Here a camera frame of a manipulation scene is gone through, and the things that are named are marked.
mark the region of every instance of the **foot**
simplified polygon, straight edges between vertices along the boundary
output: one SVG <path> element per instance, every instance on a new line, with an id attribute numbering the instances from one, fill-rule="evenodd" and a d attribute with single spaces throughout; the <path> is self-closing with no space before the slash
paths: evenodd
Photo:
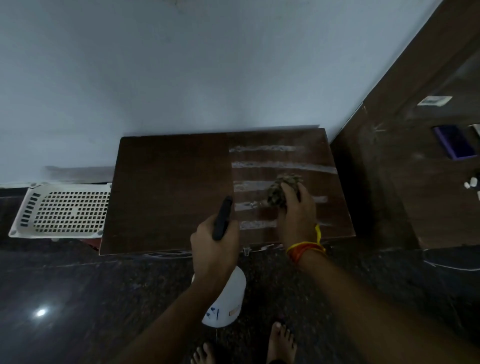
<path id="1" fill-rule="evenodd" d="M 215 364 L 212 346 L 204 343 L 203 350 L 199 346 L 197 351 L 193 353 L 193 359 L 190 359 L 190 364 Z"/>
<path id="2" fill-rule="evenodd" d="M 275 322 L 268 339 L 267 364 L 277 359 L 293 364 L 296 352 L 297 343 L 293 334 L 285 325 Z"/>

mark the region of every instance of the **red and yellow thread bracelet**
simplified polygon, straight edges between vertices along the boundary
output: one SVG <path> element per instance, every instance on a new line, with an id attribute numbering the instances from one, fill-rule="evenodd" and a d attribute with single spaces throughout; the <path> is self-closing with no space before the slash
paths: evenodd
<path id="1" fill-rule="evenodd" d="M 325 248 L 320 244 L 320 239 L 322 237 L 322 233 L 320 232 L 320 227 L 315 225 L 315 230 L 317 232 L 317 242 L 301 242 L 293 244 L 291 247 L 287 249 L 287 255 L 289 258 L 297 264 L 303 255 L 304 252 L 307 250 L 317 250 L 326 255 Z"/>

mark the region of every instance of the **wall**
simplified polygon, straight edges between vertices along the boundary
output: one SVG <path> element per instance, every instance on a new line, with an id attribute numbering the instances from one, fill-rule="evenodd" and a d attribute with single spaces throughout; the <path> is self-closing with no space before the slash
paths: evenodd
<path id="1" fill-rule="evenodd" d="M 124 135 L 332 139 L 439 3 L 3 0 L 0 185 L 111 179 Z"/>

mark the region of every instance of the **black tool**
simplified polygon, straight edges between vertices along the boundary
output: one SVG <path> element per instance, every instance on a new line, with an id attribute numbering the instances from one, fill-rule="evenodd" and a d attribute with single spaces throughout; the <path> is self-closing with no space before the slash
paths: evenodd
<path id="1" fill-rule="evenodd" d="M 222 202 L 218 216 L 215 219 L 213 225 L 212 239 L 220 241 L 223 235 L 227 231 L 228 223 L 230 222 L 230 211 L 232 209 L 233 199 L 232 196 L 227 196 Z"/>

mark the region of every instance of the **plastic basket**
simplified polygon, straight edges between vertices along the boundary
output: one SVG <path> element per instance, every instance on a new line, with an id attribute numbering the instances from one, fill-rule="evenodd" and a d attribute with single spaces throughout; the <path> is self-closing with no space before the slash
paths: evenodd
<path id="1" fill-rule="evenodd" d="M 112 184 L 31 187 L 8 235 L 12 238 L 100 238 Z"/>

